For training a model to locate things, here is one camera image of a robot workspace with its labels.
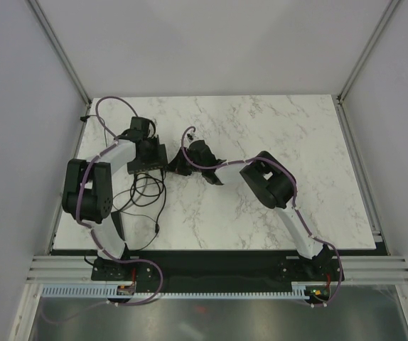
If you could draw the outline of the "black network switch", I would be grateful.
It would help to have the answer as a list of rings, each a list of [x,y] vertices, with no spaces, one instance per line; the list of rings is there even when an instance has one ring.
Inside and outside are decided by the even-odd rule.
[[[167,162],[157,162],[156,160],[153,160],[153,162],[150,164],[141,164],[136,160],[136,157],[135,157],[133,161],[128,162],[127,173],[133,175],[133,174],[142,173],[146,171],[154,171],[154,170],[165,168],[167,164],[168,164],[168,161]]]

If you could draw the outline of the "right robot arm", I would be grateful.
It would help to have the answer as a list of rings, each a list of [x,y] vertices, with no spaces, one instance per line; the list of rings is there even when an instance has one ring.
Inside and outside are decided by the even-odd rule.
[[[331,278],[332,250],[316,239],[312,224],[294,206],[295,177],[267,151],[251,161],[226,161],[217,158],[203,140],[197,140],[180,148],[166,170],[182,176],[197,172],[211,185],[245,182],[258,201],[275,212],[287,228],[299,254],[302,274],[310,280]]]

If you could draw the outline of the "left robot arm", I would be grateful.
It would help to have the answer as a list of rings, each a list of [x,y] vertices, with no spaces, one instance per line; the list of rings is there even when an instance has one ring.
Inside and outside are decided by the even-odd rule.
[[[95,156],[68,161],[63,211],[90,233],[98,256],[109,260],[107,271],[117,280],[130,276],[132,263],[125,258],[124,233],[112,219],[112,176],[122,168],[132,175],[163,170],[167,163],[155,123],[143,117],[133,117],[130,127]]]

